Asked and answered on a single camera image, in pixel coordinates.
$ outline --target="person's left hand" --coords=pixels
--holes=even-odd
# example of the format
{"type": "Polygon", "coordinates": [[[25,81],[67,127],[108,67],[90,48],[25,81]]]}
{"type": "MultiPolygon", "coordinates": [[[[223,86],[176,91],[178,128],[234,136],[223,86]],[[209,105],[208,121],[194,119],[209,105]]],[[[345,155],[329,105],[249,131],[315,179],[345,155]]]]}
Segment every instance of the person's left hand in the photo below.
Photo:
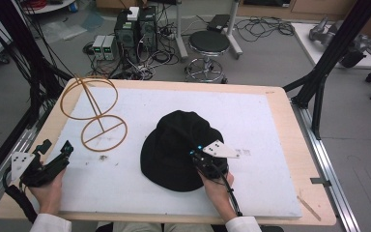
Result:
{"type": "Polygon", "coordinates": [[[60,200],[62,198],[62,178],[65,171],[66,168],[63,169],[49,184],[38,188],[29,188],[41,206],[39,210],[40,214],[58,215],[60,200]]]}

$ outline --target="gray floor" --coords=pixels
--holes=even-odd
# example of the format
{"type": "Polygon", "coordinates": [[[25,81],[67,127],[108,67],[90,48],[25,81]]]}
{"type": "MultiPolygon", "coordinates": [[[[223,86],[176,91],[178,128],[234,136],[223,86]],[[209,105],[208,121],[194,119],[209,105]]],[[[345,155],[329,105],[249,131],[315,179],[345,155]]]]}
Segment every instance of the gray floor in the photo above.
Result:
{"type": "MultiPolygon", "coordinates": [[[[77,14],[58,11],[41,16],[43,24],[63,21],[69,26],[83,24],[93,11],[82,9],[77,14]]],[[[185,19],[184,25],[196,20],[185,19]]],[[[66,66],[80,75],[89,72],[90,62],[82,47],[96,35],[113,32],[114,21],[100,21],[94,28],[71,41],[51,43],[53,50],[66,66]]],[[[229,79],[229,84],[284,86],[306,75],[312,64],[296,37],[274,33],[255,43],[235,38],[243,55],[235,60],[232,52],[217,60],[229,79]]],[[[190,53],[190,58],[197,57],[190,53]]],[[[157,68],[156,81],[184,81],[185,64],[157,68]]],[[[364,78],[369,70],[334,69],[326,83],[321,121],[321,136],[345,191],[361,231],[371,231],[371,83],[364,78]]],[[[0,64],[0,146],[29,106],[29,87],[14,63],[0,64]]],[[[293,97],[298,90],[288,93],[293,97]]],[[[94,231],[95,222],[76,221],[73,231],[94,231]]],[[[0,219],[0,231],[28,231],[23,220],[0,219]]],[[[285,231],[343,231],[340,222],[334,226],[283,226],[285,231]]]]}

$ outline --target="black bucket hat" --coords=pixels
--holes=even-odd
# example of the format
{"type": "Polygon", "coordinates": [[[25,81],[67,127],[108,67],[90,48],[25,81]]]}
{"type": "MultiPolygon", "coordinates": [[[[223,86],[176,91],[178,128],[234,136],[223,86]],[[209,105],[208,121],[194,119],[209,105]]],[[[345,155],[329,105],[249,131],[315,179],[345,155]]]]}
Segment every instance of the black bucket hat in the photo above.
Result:
{"type": "Polygon", "coordinates": [[[140,156],[141,171],[152,182],[174,191],[203,186],[190,151],[223,141],[221,133],[195,112],[174,111],[162,117],[146,138],[140,156]]]}

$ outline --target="white bracket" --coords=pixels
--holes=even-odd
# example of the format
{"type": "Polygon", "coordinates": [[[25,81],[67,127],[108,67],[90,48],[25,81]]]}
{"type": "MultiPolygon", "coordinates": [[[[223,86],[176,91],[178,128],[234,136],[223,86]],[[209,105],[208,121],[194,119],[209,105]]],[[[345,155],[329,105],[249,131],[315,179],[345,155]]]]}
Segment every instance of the white bracket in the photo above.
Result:
{"type": "Polygon", "coordinates": [[[29,153],[14,152],[12,153],[12,181],[17,180],[32,160],[35,158],[35,155],[29,153]]]}
{"type": "Polygon", "coordinates": [[[240,155],[233,149],[225,146],[221,141],[217,140],[207,147],[203,148],[203,152],[217,158],[239,158],[240,155]]]}

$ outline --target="white board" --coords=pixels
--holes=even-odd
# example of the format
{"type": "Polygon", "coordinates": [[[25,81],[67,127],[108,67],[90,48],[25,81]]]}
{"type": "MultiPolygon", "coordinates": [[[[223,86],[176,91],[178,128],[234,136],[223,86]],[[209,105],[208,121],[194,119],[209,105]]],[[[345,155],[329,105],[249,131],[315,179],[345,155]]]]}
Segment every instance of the white board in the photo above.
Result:
{"type": "MultiPolygon", "coordinates": [[[[111,88],[90,88],[106,108],[114,99],[111,88]]],[[[218,129],[226,145],[240,159],[229,159],[235,175],[233,189],[246,216],[299,218],[300,205],[280,146],[265,96],[213,92],[120,89],[119,100],[108,113],[128,123],[128,136],[110,152],[95,153],[80,142],[88,121],[69,119],[53,153],[66,140],[74,147],[63,184],[62,211],[130,214],[217,216],[204,189],[175,192],[147,179],[140,170],[145,138],[159,119],[175,110],[194,111],[218,129]]],[[[87,115],[91,107],[80,96],[72,113],[87,115]]],[[[99,143],[116,141],[106,136],[99,143]]]]}
{"type": "MultiPolygon", "coordinates": [[[[322,54],[325,52],[325,47],[319,41],[309,40],[309,31],[314,28],[317,24],[306,24],[306,23],[292,23],[295,27],[295,34],[300,40],[300,44],[306,51],[309,59],[314,65],[321,59],[322,54]]],[[[371,55],[367,52],[363,52],[366,55],[359,63],[357,63],[352,69],[371,69],[371,55]]],[[[336,64],[336,68],[344,68],[340,64],[336,64]]]]}

